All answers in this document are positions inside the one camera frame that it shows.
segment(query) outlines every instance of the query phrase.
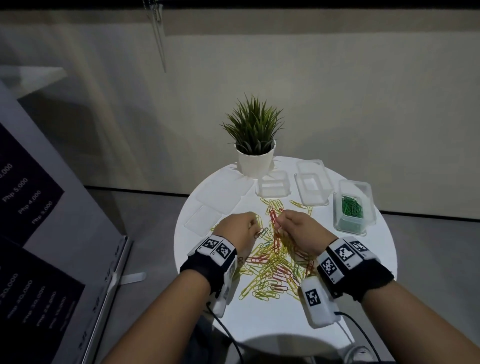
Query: potted plant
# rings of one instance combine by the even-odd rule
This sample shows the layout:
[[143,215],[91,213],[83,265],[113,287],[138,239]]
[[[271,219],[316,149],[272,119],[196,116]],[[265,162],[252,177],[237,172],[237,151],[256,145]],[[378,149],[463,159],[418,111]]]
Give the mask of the potted plant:
[[278,130],[283,129],[278,115],[282,110],[272,106],[266,108],[266,101],[260,104],[257,96],[251,96],[244,103],[238,100],[237,108],[227,114],[231,124],[221,126],[235,140],[239,170],[245,176],[262,178],[268,173],[276,147],[274,139]]

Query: pile of paper clips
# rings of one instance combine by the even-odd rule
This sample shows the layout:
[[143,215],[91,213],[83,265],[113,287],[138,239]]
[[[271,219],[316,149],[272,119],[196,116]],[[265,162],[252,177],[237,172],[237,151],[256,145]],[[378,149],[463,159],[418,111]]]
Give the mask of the pile of paper clips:
[[[286,234],[284,236],[275,232],[276,218],[284,210],[282,202],[264,198],[261,198],[261,201],[267,205],[265,214],[270,217],[270,221],[268,227],[263,227],[262,218],[257,215],[258,224],[262,228],[258,238],[265,241],[254,248],[245,262],[239,261],[234,279],[240,275],[253,276],[239,299],[244,299],[251,292],[253,297],[262,301],[268,301],[270,298],[279,299],[282,293],[300,300],[298,288],[301,281],[316,274],[316,270],[313,269],[314,257],[300,250]],[[296,207],[308,210],[309,215],[312,214],[312,207],[293,200],[290,202]]]

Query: floor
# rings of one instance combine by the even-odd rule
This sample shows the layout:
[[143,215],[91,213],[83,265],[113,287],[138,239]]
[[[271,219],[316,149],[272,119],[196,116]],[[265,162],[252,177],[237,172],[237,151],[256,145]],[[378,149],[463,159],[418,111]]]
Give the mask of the floor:
[[[107,354],[143,310],[175,278],[173,235],[184,197],[89,190],[117,228],[135,243],[125,274],[146,271],[143,282],[119,288],[96,363]],[[480,223],[384,215],[398,256],[398,281],[480,346]],[[372,340],[383,360],[393,360],[361,307],[349,297],[338,300]],[[358,329],[348,326],[360,345]],[[221,337],[218,363],[234,363]]]

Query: cable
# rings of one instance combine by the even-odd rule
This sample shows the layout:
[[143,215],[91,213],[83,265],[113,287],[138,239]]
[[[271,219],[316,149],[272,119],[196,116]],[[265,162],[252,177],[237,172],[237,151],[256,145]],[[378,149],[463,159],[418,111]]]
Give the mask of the cable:
[[233,338],[232,334],[230,334],[230,331],[228,331],[227,328],[225,327],[225,325],[222,324],[222,321],[220,321],[220,319],[213,313],[213,311],[210,309],[210,306],[209,306],[208,304],[207,304],[207,309],[208,309],[208,311],[212,314],[212,316],[215,318],[215,320],[218,321],[218,323],[220,324],[220,326],[225,330],[225,332],[227,333],[228,337],[230,337],[230,339],[232,340],[233,345],[235,345],[235,349],[237,349],[237,352],[239,353],[240,363],[243,364],[243,356],[241,355],[240,348],[239,348],[237,342],[235,341],[235,339]]
[[365,339],[367,339],[368,343],[370,344],[370,346],[372,347],[373,349],[373,352],[375,353],[375,356],[377,357],[377,360],[379,363],[382,362],[382,360],[380,359],[380,356],[378,355],[377,353],[377,350],[375,350],[375,347],[373,346],[372,342],[370,341],[370,339],[368,338],[367,334],[365,334],[365,331],[362,330],[362,328],[360,327],[359,324],[357,324],[357,322],[353,319],[352,316],[346,314],[345,312],[341,312],[341,311],[335,311],[334,312],[335,315],[343,315],[345,317],[348,317],[350,320],[352,320],[352,322],[359,328],[359,330],[361,331],[361,333],[365,336]]

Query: white shelf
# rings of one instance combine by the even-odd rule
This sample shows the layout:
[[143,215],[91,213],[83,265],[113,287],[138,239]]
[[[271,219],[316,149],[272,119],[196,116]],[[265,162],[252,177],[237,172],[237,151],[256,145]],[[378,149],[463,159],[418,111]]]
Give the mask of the white shelf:
[[0,65],[0,80],[17,99],[64,77],[67,77],[67,73],[61,67]]

